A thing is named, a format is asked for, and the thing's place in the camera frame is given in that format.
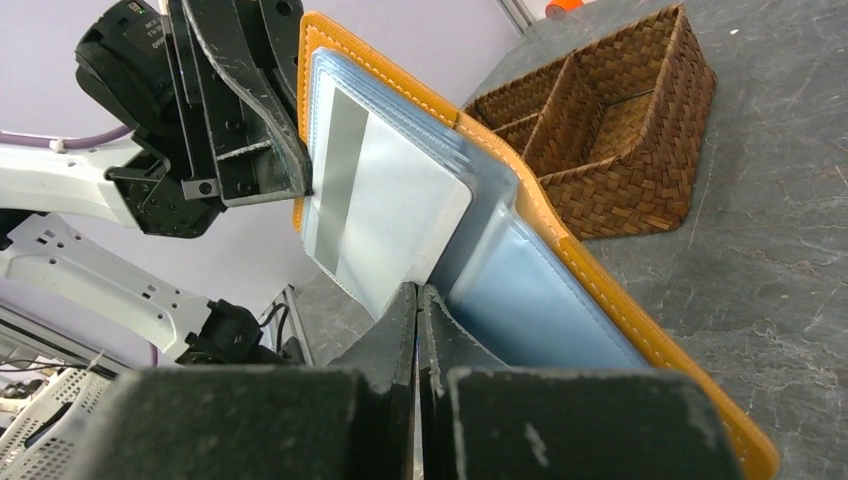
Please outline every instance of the wallet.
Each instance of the wallet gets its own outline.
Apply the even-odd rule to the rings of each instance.
[[[313,64],[313,61],[321,62],[323,67],[317,63]],[[319,88],[318,85],[324,85],[321,83],[323,80],[313,78],[316,72],[317,74],[329,72],[327,78],[332,80],[331,83],[334,82],[335,93],[332,93],[334,100],[330,102],[330,106],[319,105],[321,99],[327,98],[330,93],[318,95],[320,92],[312,91],[313,88]],[[351,76],[351,72],[359,72],[357,73],[359,80],[357,75]],[[363,80],[365,77],[360,73],[367,75],[370,83],[365,82]],[[390,300],[393,293],[392,286],[396,282],[401,280],[424,282],[427,278],[431,281],[441,279],[436,281],[437,286],[442,285],[448,290],[440,293],[446,297],[448,308],[457,320],[461,320],[463,327],[509,364],[550,364],[596,368],[648,366],[683,371],[694,378],[716,404],[746,478],[765,480],[776,474],[779,457],[769,439],[709,375],[698,367],[680,346],[627,295],[565,228],[530,168],[497,135],[439,97],[351,33],[327,17],[314,12],[305,14],[301,21],[297,91],[299,131],[301,139],[310,146],[310,153],[313,161],[316,162],[313,188],[317,192],[321,191],[324,175],[332,175],[331,170],[322,170],[330,165],[332,158],[320,149],[323,148],[328,152],[329,142],[339,135],[334,133],[329,138],[325,138],[327,144],[319,145],[320,142],[316,139],[322,137],[316,136],[315,132],[326,132],[333,128],[332,124],[321,126],[319,123],[324,118],[332,120],[336,115],[336,113],[329,115],[321,112],[330,111],[326,108],[332,110],[337,106],[343,107],[342,104],[345,102],[349,110],[343,114],[377,115],[379,122],[390,126],[391,128],[383,127],[378,125],[379,122],[371,122],[370,119],[368,122],[369,128],[372,123],[376,125],[374,131],[377,133],[370,134],[383,135],[380,137],[383,139],[393,139],[394,148],[404,152],[402,156],[404,160],[414,160],[418,158],[417,156],[422,159],[425,157],[431,160],[438,159],[435,163],[422,160],[416,167],[419,168],[416,170],[416,175],[428,179],[427,185],[432,186],[433,190],[427,190],[428,187],[422,185],[414,185],[414,182],[408,186],[418,189],[414,198],[419,201],[411,202],[414,208],[418,208],[415,218],[430,218],[432,219],[430,224],[438,225],[439,228],[435,231],[428,230],[428,234],[424,237],[409,235],[399,238],[396,243],[399,245],[398,248],[406,249],[407,255],[402,258],[408,261],[398,265],[394,270],[374,270],[370,267],[375,271],[374,276],[377,278],[368,278],[368,281],[383,285],[378,289],[364,287],[360,289],[361,286],[357,282],[361,282],[361,278],[356,278],[355,271],[362,266],[350,264],[357,260],[374,262],[379,260],[377,257],[365,256],[358,259],[358,252],[357,255],[339,254],[339,252],[344,253],[344,248],[355,248],[355,245],[367,244],[368,239],[374,239],[377,233],[371,231],[370,227],[360,229],[351,234],[349,240],[341,238],[339,241],[342,243],[335,249],[329,249],[330,252],[327,253],[327,249],[320,245],[321,239],[328,238],[327,232],[333,232],[333,228],[336,228],[337,233],[341,235],[338,231],[339,220],[334,216],[321,217],[316,215],[316,212],[322,205],[328,205],[326,202],[335,191],[330,189],[332,191],[321,192],[318,198],[301,199],[295,202],[293,215],[295,228],[301,232],[308,253],[316,258],[316,261],[319,260],[318,255],[323,255],[318,263],[337,282],[347,284],[361,292],[368,292],[364,298],[361,292],[350,293],[362,302],[372,315],[379,315],[387,299]],[[340,95],[338,92],[342,92],[347,100],[335,101],[336,98],[341,98],[337,97]],[[357,107],[364,111],[357,112]],[[354,137],[360,135],[367,139],[369,133],[353,132],[352,135]],[[410,139],[418,139],[418,142],[410,141]],[[366,146],[363,140],[363,152],[366,151]],[[380,152],[375,152],[370,158],[372,163],[363,164],[357,168],[372,172],[377,171],[373,169],[391,171],[391,166],[385,165],[387,158],[391,160],[400,157],[381,156]],[[503,175],[497,168],[487,167],[485,172],[473,172],[472,177],[486,178],[485,182],[481,182],[483,184],[489,181],[506,182],[498,184],[497,191],[503,193],[500,198],[492,191],[486,193],[480,185],[474,186],[473,182],[454,181],[461,180],[472,165],[483,165],[487,160],[494,160],[505,166],[508,171],[511,171],[511,175]],[[349,162],[341,161],[339,165],[342,169],[339,170],[341,174],[352,175],[349,170],[344,172],[345,165],[348,169],[350,168]],[[360,181],[359,175],[358,170],[357,182]],[[509,179],[514,179],[512,190],[510,190]],[[372,189],[380,188],[379,185],[369,183],[363,183],[360,188],[364,186]],[[462,231],[467,227],[467,225],[464,227],[464,224],[477,218],[475,212],[479,213],[482,211],[480,209],[484,208],[481,205],[487,210],[479,218],[487,218],[489,219],[487,221],[494,222],[492,224],[498,226],[499,233],[491,237],[496,241],[489,242],[489,247],[483,253],[481,253],[483,251],[481,247],[476,245],[486,244],[482,237],[471,246],[461,244],[457,246],[456,242],[449,241],[454,231]],[[374,209],[392,211],[397,207],[391,202],[355,207],[351,202],[349,208],[359,208],[360,217],[368,218],[369,211],[373,213]],[[403,215],[399,213],[395,215],[398,221],[404,220]],[[369,221],[379,223],[380,219],[371,218]],[[329,228],[329,230],[319,234],[320,228]],[[478,228],[476,231],[484,232],[482,235],[485,236],[488,230]],[[324,253],[319,253],[321,248],[325,248]],[[464,268],[461,271],[451,270],[450,262],[445,262],[445,259],[463,256],[469,258],[468,264],[463,264]],[[480,261],[475,263],[475,257],[479,257]],[[539,272],[542,270],[533,266],[543,264],[545,274],[540,275]],[[545,308],[539,308],[531,315],[510,316],[513,319],[520,318],[522,322],[520,324],[516,324],[514,320],[511,323],[500,320],[502,317],[507,317],[502,312],[503,305],[488,305],[487,301],[490,302],[492,298],[508,298],[510,295],[521,294],[508,288],[516,282],[503,281],[504,275],[508,272],[513,278],[532,280],[533,285],[528,291],[544,292],[545,298],[550,299],[552,303]],[[347,281],[340,281],[344,276],[347,276],[345,277]],[[546,320],[545,315],[549,315],[550,312],[556,313],[557,309],[562,313],[563,310],[569,309],[569,305],[580,305],[581,308],[575,311],[579,310],[582,317],[573,322],[563,321],[562,318],[557,318],[556,321]],[[569,328],[575,328],[578,324],[595,325],[597,328],[569,331]],[[578,337],[582,339],[581,341],[576,342],[574,338],[571,338],[575,333],[581,335]],[[512,338],[508,342],[500,342],[501,339],[510,335]],[[541,353],[538,354],[538,358],[534,358],[533,349],[528,347],[538,345],[538,342],[543,342],[541,347],[536,349]]]

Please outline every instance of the magnetic stripe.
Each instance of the magnetic stripe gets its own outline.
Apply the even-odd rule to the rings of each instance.
[[[337,212],[338,217],[320,218],[315,236],[315,260],[332,273],[339,264],[339,241],[347,223],[367,121],[368,110],[340,90],[335,91],[324,163],[324,184],[333,187],[324,189],[321,202],[325,212]]]

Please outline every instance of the woven basket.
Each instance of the woven basket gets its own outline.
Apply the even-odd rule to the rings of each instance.
[[[676,5],[475,99],[466,113],[523,152],[578,238],[667,231],[689,211],[715,83]]]

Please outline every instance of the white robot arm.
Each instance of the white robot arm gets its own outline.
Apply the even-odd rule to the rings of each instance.
[[[142,152],[129,140],[67,153],[0,144],[0,273],[99,313],[180,363],[285,363],[258,345],[247,310],[162,281],[59,215],[139,228],[107,172]]]
[[[107,10],[77,45],[76,77],[132,140],[61,153],[4,145],[0,133],[0,273],[124,325],[178,363],[292,363],[259,345],[246,309],[168,285],[57,215],[195,238],[227,207],[308,195],[292,62],[303,6],[287,2],[287,15],[263,15],[277,8],[266,0],[169,2],[167,17],[142,0]]]

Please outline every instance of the gray marble floor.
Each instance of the gray marble floor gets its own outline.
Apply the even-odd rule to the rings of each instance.
[[[480,92],[668,3],[539,22]],[[771,436],[780,479],[846,479],[848,2],[686,8],[719,79],[690,215],[588,247]],[[298,307],[323,363],[373,324],[323,275]]]

